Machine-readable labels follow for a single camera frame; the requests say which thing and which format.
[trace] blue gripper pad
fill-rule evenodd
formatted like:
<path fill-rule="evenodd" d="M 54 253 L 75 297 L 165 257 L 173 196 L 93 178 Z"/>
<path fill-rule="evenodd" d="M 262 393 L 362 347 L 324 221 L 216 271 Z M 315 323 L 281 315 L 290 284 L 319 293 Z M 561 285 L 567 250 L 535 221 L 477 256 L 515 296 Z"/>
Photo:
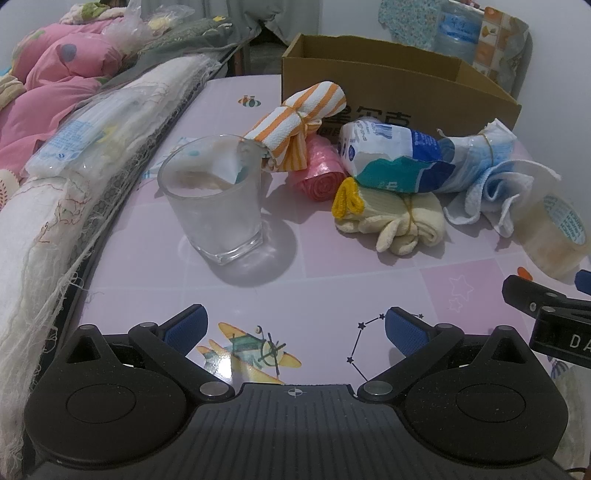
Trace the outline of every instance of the blue gripper pad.
<path fill-rule="evenodd" d="M 207 333 L 207 311 L 195 304 L 163 323 L 163 341 L 182 355 L 187 355 Z"/>
<path fill-rule="evenodd" d="M 406 318 L 397 310 L 402 309 L 391 308 L 386 312 L 386 336 L 404 356 L 409 356 L 429 343 L 428 332 L 420 325 L 431 327 L 404 312 L 408 316 Z"/>

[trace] pink blanket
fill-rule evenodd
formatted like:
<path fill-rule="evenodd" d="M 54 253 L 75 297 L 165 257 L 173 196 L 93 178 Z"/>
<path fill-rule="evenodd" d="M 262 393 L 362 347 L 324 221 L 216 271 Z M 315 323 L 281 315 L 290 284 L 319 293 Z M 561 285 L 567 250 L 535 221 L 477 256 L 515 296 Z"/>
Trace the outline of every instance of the pink blanket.
<path fill-rule="evenodd" d="M 23 38 L 12 52 L 11 75 L 14 75 L 21 82 L 25 83 L 27 81 L 27 75 L 29 75 L 29 72 L 33 69 L 37 61 L 57 40 L 71 33 L 98 34 L 108 25 L 119 21 L 121 21 L 120 18 L 94 22 L 87 25 L 61 25 L 55 23 L 35 30 Z"/>
<path fill-rule="evenodd" d="M 0 168 L 19 179 L 27 160 L 77 103 L 96 93 L 96 79 L 75 77 L 23 93 L 0 111 Z"/>
<path fill-rule="evenodd" d="M 96 33 L 72 33 L 54 42 L 27 76 L 27 90 L 74 77 L 113 76 L 122 56 Z"/>
<path fill-rule="evenodd" d="M 121 54 L 94 33 L 66 34 L 46 47 L 27 73 L 27 91 L 0 111 L 0 169 L 11 170 L 20 179 L 22 168 L 40 144 L 79 102 L 97 92 L 101 77 L 115 75 L 121 60 Z"/>

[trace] rolled cloth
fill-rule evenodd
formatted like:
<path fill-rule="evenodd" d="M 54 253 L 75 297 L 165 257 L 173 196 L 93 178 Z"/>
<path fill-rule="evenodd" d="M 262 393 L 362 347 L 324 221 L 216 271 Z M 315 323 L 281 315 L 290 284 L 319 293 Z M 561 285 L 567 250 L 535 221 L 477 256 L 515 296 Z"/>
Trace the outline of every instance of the rolled cloth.
<path fill-rule="evenodd" d="M 419 240 L 428 247 L 437 245 L 445 233 L 443 211 L 434 194 L 399 196 L 362 187 L 351 177 L 340 185 L 332 214 L 342 232 L 379 233 L 376 250 L 389 248 L 395 255 L 409 254 Z"/>
<path fill-rule="evenodd" d="M 346 105 L 341 87 L 333 82 L 320 82 L 290 96 L 263 117 L 245 138 L 267 147 L 264 170 L 304 170 L 308 165 L 306 137 L 320 128 L 323 118 L 339 113 Z"/>

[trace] glass cup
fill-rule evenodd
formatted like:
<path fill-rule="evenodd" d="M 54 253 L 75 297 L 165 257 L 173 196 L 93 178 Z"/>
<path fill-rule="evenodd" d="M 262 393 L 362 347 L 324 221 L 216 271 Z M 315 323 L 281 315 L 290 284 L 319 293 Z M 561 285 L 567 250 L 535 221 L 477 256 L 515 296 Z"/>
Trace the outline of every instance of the glass cup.
<path fill-rule="evenodd" d="M 220 265 L 262 244 L 262 147 L 236 135 L 199 138 L 172 153 L 158 171 L 187 239 Z"/>

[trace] star print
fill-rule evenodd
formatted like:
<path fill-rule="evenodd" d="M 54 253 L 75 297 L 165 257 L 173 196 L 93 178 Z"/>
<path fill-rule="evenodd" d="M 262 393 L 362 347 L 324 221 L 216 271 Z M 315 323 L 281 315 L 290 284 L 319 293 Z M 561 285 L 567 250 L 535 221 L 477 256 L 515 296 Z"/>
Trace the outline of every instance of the star print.
<path fill-rule="evenodd" d="M 449 300 L 449 309 L 450 310 L 454 310 L 455 312 L 460 313 L 460 310 L 462 309 L 464 305 L 462 305 L 460 303 L 460 301 L 456 298 L 450 299 Z"/>
<path fill-rule="evenodd" d="M 451 278 L 449 281 L 452 283 L 452 295 L 454 297 L 462 297 L 464 300 L 470 300 L 470 293 L 474 291 L 474 287 L 468 285 L 466 277 L 460 275 L 458 278 Z"/>

